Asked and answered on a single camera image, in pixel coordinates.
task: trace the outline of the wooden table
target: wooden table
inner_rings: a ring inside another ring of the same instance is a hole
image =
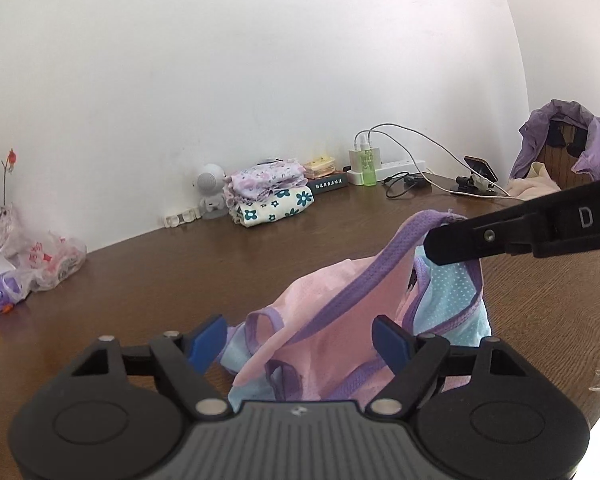
[[[143,344],[216,313],[237,324],[299,276],[377,253],[416,211],[451,208],[472,217],[510,202],[430,189],[388,200],[381,186],[350,186],[273,224],[245,229],[228,218],[197,221],[89,254],[75,276],[0,317],[0,480],[19,478],[6,445],[17,409],[97,336]],[[600,393],[588,390],[600,368],[600,251],[548,260],[496,256],[483,267],[494,333],[593,423],[600,415]],[[208,376],[228,391],[222,370]]]

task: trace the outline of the purple package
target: purple package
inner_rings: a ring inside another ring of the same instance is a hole
[[[10,310],[9,307],[13,307],[13,300],[11,299],[10,292],[16,294],[20,293],[20,287],[18,282],[12,276],[5,277],[6,272],[0,274],[0,313],[4,310],[7,312]]]

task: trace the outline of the astronaut figurine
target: astronaut figurine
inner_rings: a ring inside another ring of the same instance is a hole
[[[194,186],[203,196],[200,201],[202,218],[211,219],[224,216],[229,209],[224,202],[222,186],[224,186],[224,171],[217,164],[205,164]]]

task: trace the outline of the white cable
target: white cable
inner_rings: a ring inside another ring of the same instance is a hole
[[[433,182],[432,180],[429,180],[427,178],[427,176],[422,172],[422,170],[418,167],[418,163],[416,162],[416,159],[413,157],[413,155],[411,155],[411,152],[409,150],[407,150],[407,148],[401,143],[398,142],[398,140],[394,139],[391,135],[389,135],[388,133],[385,132],[381,132],[380,130],[363,130],[360,133],[365,133],[368,132],[369,134],[371,134],[371,132],[374,132],[376,134],[382,134],[385,137],[389,137],[393,142],[395,142],[398,146],[400,146],[405,152],[407,152],[407,154],[409,155],[409,157],[411,157],[411,160],[413,161],[413,165],[416,167],[416,169],[418,170],[418,172],[422,175],[422,177],[424,178],[424,180],[426,180],[427,182],[429,182],[432,186],[437,187],[438,189],[442,190],[442,191],[446,191],[447,193],[451,193],[452,195],[462,195],[462,196],[470,196],[472,198],[509,198],[511,200],[520,200],[520,202],[524,202],[521,198],[517,198],[515,196],[509,196],[508,194],[505,196],[489,196],[489,195],[475,195],[473,193],[463,193],[462,191],[451,191],[450,189],[445,189],[442,186],[439,186],[438,184],[436,184],[435,182]]]
[[[463,167],[467,168],[469,171],[471,171],[472,174],[476,174],[478,176],[481,176],[480,173],[478,173],[475,170],[472,170],[471,167],[469,167],[465,162],[463,162],[462,160],[460,160],[459,158],[457,158],[453,153],[451,153],[448,149],[446,149],[442,144],[440,144],[439,142],[437,142],[435,139],[432,139],[429,136],[426,136],[425,134],[423,134],[422,132],[419,132],[418,130],[414,130],[413,128],[408,128],[406,126],[402,126],[401,124],[395,124],[395,123],[382,123],[382,124],[377,124],[376,126],[374,126],[373,128],[371,128],[370,130],[362,130],[361,132],[356,133],[356,136],[353,139],[353,147],[356,147],[356,139],[358,138],[358,136],[362,133],[366,132],[366,139],[369,141],[370,137],[371,137],[371,132],[376,131],[376,128],[380,128],[381,126],[396,126],[397,128],[402,128],[403,130],[408,130],[410,132],[413,132],[414,134],[418,134],[422,137],[424,137],[427,140],[430,140],[430,142],[433,142],[436,146],[439,146],[440,148],[442,148],[443,150],[445,150],[449,155],[451,155],[459,164],[461,164]],[[498,184],[496,184],[495,182],[492,182],[494,187],[497,187],[501,192],[503,192],[506,196],[509,196],[509,193],[505,190],[502,189],[500,186],[498,186]]]

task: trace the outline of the white wall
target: white wall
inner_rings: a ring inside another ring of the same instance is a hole
[[[600,0],[508,0],[529,107],[575,100],[600,116]]]
[[[0,0],[10,199],[30,228],[91,249],[192,205],[203,163],[328,152],[344,165],[354,133],[383,121],[506,176],[527,116],[506,0]]]

